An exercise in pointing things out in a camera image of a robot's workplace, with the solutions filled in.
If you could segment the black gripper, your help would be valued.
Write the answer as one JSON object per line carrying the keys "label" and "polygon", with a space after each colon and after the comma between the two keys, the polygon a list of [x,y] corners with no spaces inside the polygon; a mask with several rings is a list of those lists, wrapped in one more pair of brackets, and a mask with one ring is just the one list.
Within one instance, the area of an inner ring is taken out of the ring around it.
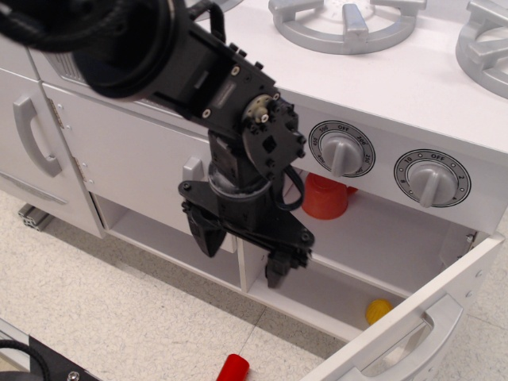
{"label": "black gripper", "polygon": [[281,210],[268,192],[230,198],[208,182],[182,182],[179,193],[192,236],[209,258],[230,233],[270,252],[265,266],[269,288],[278,287],[292,268],[307,266],[314,235],[290,211]]}

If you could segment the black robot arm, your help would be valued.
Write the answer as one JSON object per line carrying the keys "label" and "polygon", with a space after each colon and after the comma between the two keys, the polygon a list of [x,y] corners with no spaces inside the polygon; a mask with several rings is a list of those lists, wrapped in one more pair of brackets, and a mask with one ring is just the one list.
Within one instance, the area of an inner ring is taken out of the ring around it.
{"label": "black robot arm", "polygon": [[194,239],[214,256],[227,234],[268,251],[277,287],[305,267],[314,235],[285,203],[304,183],[293,162],[306,138],[298,115],[260,63],[225,41],[218,4],[200,1],[4,1],[1,32],[42,52],[69,52],[86,83],[107,98],[146,98],[208,131],[206,181],[179,185]]}

